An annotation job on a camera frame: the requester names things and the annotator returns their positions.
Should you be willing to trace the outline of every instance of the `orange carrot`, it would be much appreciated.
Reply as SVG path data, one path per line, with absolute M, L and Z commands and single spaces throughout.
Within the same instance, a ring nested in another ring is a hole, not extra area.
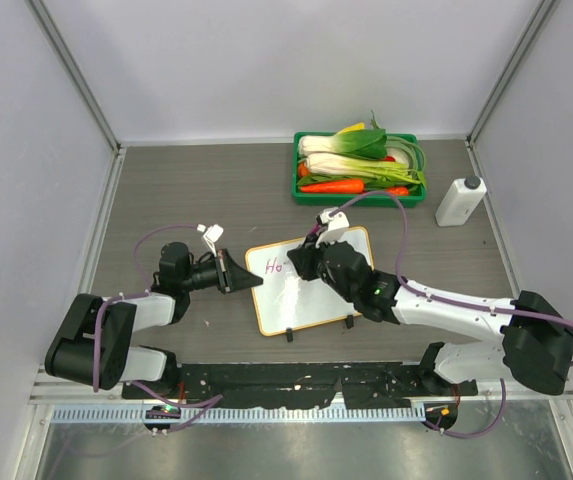
M 297 167 L 297 176 L 299 178 L 303 178 L 306 175 L 308 175 L 310 172 L 308 171 L 308 169 L 306 168 L 306 163 L 302 162 L 299 164 L 299 167 Z
M 407 197 L 408 195 L 410 195 L 410 192 L 406 187 L 392 187 L 392 188 L 387 188 L 386 191 L 392 193 L 396 197 Z
M 303 193 L 362 193 L 364 181 L 359 178 L 336 180 L 334 182 L 313 183 L 300 187 Z

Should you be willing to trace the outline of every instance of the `white bottle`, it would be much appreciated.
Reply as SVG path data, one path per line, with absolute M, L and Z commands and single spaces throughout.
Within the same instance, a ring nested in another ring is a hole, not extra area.
M 471 175 L 455 180 L 435 213 L 440 227 L 463 225 L 486 195 L 484 181 Z

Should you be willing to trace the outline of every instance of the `whiteboard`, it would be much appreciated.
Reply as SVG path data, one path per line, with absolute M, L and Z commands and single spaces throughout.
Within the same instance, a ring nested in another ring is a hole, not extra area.
M 297 275 L 286 252 L 296 248 L 303 238 L 251 248 L 246 252 L 246 268 L 264 279 L 252 289 L 257 323 L 262 335 L 286 333 L 323 323 L 360 315 L 320 279 L 307 282 Z M 342 240 L 366 257 L 372 267 L 368 232 L 363 227 L 349 229 Z

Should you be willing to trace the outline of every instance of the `green plastic basket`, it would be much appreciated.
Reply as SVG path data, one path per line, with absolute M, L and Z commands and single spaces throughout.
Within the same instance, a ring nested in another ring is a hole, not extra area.
M 295 134 L 295 145 L 293 152 L 293 179 L 292 179 L 292 192 L 295 198 L 295 203 L 300 205 L 341 205 L 347 202 L 356 195 L 353 194 L 343 194 L 343 193 L 302 193 L 297 189 L 297 166 L 299 163 L 299 156 L 297 155 L 297 147 L 299 145 L 299 139 L 305 135 L 319 135 L 319 136 L 330 136 L 334 133 L 329 132 L 297 132 Z M 401 137 L 404 140 L 408 140 L 411 143 L 417 143 L 417 137 L 415 135 L 410 135 L 407 133 L 391 133 L 388 135 L 394 137 Z M 399 197 L 399 201 L 405 207 L 414 207 L 419 202 L 424 201 L 426 198 L 426 187 L 420 185 L 419 195 L 409 195 L 407 197 Z M 386 195 L 373 195 L 372 197 L 366 197 L 360 202 L 356 203 L 355 206 L 362 207 L 395 207 L 395 202 Z

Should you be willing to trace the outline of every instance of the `black motor joint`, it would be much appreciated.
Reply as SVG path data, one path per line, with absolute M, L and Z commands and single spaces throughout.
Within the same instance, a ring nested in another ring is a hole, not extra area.
M 182 242 L 164 245 L 159 260 L 159 271 L 154 274 L 151 290 L 175 299 L 173 322 L 178 322 L 190 305 L 189 293 L 217 287 L 221 293 L 233 293 L 257 287 L 264 280 L 239 266 L 228 249 L 210 252 L 195 261 L 188 246 Z
M 316 242 L 317 236 L 309 234 L 287 253 L 302 280 L 320 278 L 368 320 L 399 323 L 392 312 L 400 287 L 395 275 L 373 270 L 348 242 Z

